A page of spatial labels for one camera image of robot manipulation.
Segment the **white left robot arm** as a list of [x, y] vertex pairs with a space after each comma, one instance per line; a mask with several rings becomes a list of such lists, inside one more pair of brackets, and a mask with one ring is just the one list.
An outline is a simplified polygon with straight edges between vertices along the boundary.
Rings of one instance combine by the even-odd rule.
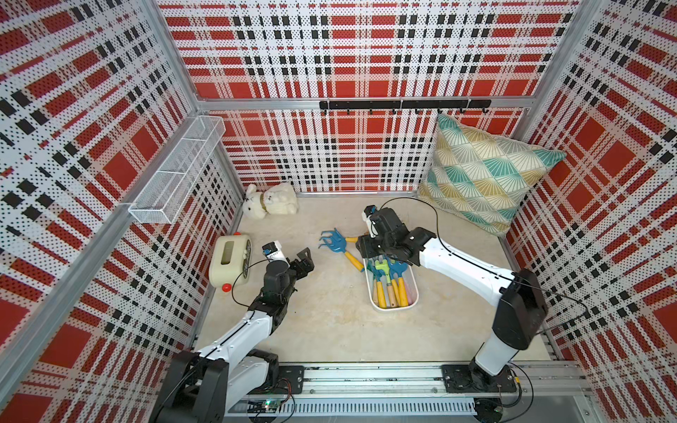
[[278, 329], [296, 282], [315, 266], [308, 248], [293, 261], [278, 241], [264, 245], [263, 252], [264, 286], [243, 319], [207, 347], [173, 357], [149, 421], [221, 422], [251, 391], [277, 388], [279, 358], [256, 346]]

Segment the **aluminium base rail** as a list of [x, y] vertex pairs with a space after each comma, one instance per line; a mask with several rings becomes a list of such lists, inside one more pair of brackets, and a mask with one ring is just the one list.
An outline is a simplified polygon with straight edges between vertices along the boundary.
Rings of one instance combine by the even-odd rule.
[[570, 361], [509, 365], [483, 388], [459, 362], [308, 363], [281, 366], [253, 352], [231, 367], [183, 352], [172, 360], [151, 422], [285, 422], [302, 417], [471, 416], [480, 422], [533, 417], [536, 402], [585, 404], [589, 390]]

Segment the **black wall hook rail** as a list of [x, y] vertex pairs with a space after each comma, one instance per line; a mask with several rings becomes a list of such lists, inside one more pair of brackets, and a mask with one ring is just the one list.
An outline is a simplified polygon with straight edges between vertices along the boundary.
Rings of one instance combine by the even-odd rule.
[[489, 99], [460, 99], [460, 100], [321, 100], [321, 110], [423, 110], [423, 109], [452, 109], [465, 111], [479, 109], [484, 111], [491, 107]]

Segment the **white plush dog toy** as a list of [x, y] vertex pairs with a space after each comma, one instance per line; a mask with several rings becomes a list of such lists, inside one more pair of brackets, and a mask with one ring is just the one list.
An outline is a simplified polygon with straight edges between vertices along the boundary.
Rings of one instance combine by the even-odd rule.
[[267, 215], [291, 215], [298, 212], [298, 200], [290, 183], [281, 183], [266, 191], [259, 191], [255, 184], [247, 187], [243, 215], [252, 220], [262, 220]]

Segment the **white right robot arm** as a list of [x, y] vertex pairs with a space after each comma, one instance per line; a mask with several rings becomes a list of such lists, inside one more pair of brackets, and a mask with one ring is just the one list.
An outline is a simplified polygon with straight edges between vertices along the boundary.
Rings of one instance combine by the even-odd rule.
[[495, 308], [490, 336], [469, 364], [473, 375], [494, 378], [518, 352], [529, 348], [548, 314], [543, 289], [534, 273], [486, 263], [425, 228], [410, 230], [389, 207], [367, 206], [362, 219], [368, 234], [358, 238], [357, 248], [364, 259], [385, 256], [436, 271]]

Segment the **white plastic storage box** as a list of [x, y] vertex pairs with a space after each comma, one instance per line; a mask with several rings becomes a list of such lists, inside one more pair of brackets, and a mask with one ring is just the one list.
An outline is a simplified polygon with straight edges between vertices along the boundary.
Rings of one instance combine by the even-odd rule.
[[364, 259], [370, 303], [382, 312], [412, 308], [419, 301], [419, 289], [409, 264], [385, 256]]

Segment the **cream toy radio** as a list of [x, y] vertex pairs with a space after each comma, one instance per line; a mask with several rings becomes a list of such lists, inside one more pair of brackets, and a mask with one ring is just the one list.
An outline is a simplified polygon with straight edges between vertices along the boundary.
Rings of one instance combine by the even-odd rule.
[[232, 290], [238, 283], [249, 281], [252, 243], [248, 234], [220, 236], [216, 239], [209, 266], [209, 281], [216, 289]]

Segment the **teal yellow patterned pillow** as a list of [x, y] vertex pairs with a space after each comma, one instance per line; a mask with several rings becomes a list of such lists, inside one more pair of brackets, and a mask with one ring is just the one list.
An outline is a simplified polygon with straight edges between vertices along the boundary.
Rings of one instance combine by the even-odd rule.
[[505, 236], [528, 192], [567, 154], [437, 116], [432, 164], [418, 195], [432, 206]]

